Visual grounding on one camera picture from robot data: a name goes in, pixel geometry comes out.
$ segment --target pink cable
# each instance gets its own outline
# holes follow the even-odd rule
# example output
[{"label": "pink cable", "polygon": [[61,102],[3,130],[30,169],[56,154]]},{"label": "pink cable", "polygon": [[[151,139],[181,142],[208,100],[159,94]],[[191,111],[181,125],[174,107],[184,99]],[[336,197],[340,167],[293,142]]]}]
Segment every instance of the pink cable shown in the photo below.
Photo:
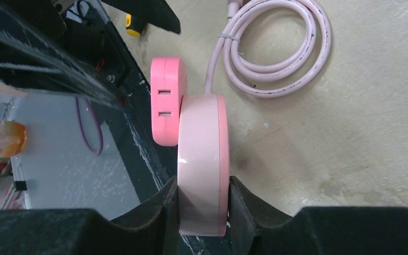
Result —
[{"label": "pink cable", "polygon": [[[229,17],[233,15],[233,5],[233,2],[229,4]],[[255,65],[246,61],[239,55],[240,40],[238,38],[241,38],[243,31],[253,19],[267,10],[278,7],[293,9],[302,16],[306,24],[304,42],[295,54],[278,64]],[[299,69],[309,58],[313,46],[315,45],[317,28],[312,14],[317,18],[320,24],[322,44],[320,54],[315,64],[302,78],[280,89],[260,90],[243,83],[235,75],[231,67],[231,60],[235,68],[237,68],[243,76],[259,82],[277,81]],[[288,95],[312,80],[324,66],[329,55],[330,45],[331,28],[329,20],[321,6],[314,0],[251,0],[233,15],[218,39],[207,69],[206,93],[210,94],[212,92],[215,67],[221,49],[223,49],[223,61],[226,73],[237,87],[257,97],[274,98]]]}]

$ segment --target black cable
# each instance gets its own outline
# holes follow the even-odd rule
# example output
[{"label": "black cable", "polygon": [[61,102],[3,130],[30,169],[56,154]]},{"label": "black cable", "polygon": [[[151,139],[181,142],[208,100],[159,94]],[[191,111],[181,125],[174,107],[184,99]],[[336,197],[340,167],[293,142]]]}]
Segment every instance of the black cable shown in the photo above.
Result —
[{"label": "black cable", "polygon": [[80,4],[82,2],[85,2],[88,5],[88,10],[91,10],[91,9],[94,8],[89,2],[87,2],[85,0],[79,0],[79,1],[76,2],[76,9],[78,10],[78,13],[73,12],[73,10],[71,10],[71,9],[68,9],[67,11],[72,13],[73,15],[78,17],[79,19],[86,20],[86,21],[92,20],[90,18],[86,18],[85,15],[83,15],[82,9],[80,8]]}]

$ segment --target screwdriver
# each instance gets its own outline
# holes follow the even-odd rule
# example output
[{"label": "screwdriver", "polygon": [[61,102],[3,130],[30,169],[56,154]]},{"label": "screwdriver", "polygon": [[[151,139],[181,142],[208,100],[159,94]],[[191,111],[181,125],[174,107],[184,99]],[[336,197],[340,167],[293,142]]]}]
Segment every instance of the screwdriver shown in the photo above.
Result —
[{"label": "screwdriver", "polygon": [[126,32],[130,36],[138,37],[146,27],[147,22],[130,14],[126,15]]}]

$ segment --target round pink power hub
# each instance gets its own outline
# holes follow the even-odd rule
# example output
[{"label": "round pink power hub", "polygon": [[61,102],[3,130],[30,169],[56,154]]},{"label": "round pink power hub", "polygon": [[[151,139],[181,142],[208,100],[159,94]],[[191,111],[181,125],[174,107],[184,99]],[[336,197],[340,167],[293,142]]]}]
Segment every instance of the round pink power hub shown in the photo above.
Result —
[{"label": "round pink power hub", "polygon": [[223,236],[229,192],[229,139],[223,96],[184,96],[177,186],[182,234]]},{"label": "round pink power hub", "polygon": [[151,64],[152,137],[162,146],[176,146],[179,115],[187,93],[187,73],[179,57],[156,57]]}]

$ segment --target gray floor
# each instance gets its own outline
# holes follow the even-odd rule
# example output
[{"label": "gray floor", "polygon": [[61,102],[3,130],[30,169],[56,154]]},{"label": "gray floor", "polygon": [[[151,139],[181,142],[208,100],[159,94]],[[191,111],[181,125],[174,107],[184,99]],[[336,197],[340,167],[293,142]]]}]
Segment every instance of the gray floor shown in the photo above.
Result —
[{"label": "gray floor", "polygon": [[[182,22],[180,36],[150,26],[132,38],[125,14],[107,9],[148,78],[153,57],[181,56],[189,91],[203,93],[227,1],[168,3]],[[333,47],[305,88],[284,98],[251,98],[231,85],[219,62],[214,92],[228,104],[231,173],[289,214],[309,205],[408,206],[408,0],[319,3],[333,26]],[[273,64],[298,49],[303,22],[283,14],[255,20],[242,37],[244,57]]]},{"label": "gray floor", "polygon": [[[140,201],[107,124],[104,150],[93,155],[85,146],[73,97],[28,95],[13,119],[27,128],[23,153],[12,158],[16,180],[26,180],[31,208],[94,208],[107,219],[133,209]],[[92,146],[97,130],[85,105],[84,128]]]}]

